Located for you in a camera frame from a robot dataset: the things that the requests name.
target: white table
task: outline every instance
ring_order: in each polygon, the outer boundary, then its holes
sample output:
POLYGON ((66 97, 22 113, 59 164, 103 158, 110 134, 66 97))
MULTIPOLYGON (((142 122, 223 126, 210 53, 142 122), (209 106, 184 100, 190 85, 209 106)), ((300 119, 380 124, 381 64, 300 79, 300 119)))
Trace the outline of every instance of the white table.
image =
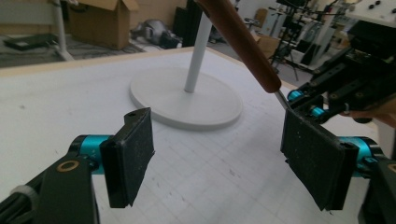
MULTIPOLYGON (((0 69, 0 199, 64 155, 81 134, 114 134, 135 110, 133 77, 185 67, 191 49, 0 69)), ((231 127, 187 132, 153 121, 155 156, 133 208, 110 209, 102 176, 93 182, 102 223, 356 223, 367 181, 353 179, 345 210, 320 212, 279 151, 284 110, 244 65, 215 51, 202 72, 241 96, 231 127)), ((337 135, 376 130, 350 119, 327 124, 337 135)))

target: tool handle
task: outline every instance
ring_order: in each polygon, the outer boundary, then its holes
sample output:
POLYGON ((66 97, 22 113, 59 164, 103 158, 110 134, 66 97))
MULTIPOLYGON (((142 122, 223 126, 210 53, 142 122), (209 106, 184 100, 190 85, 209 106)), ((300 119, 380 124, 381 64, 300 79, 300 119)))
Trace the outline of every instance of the tool handle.
POLYGON ((231 45, 260 85, 269 93, 280 89, 281 82, 230 0, 195 0, 213 25, 231 45))

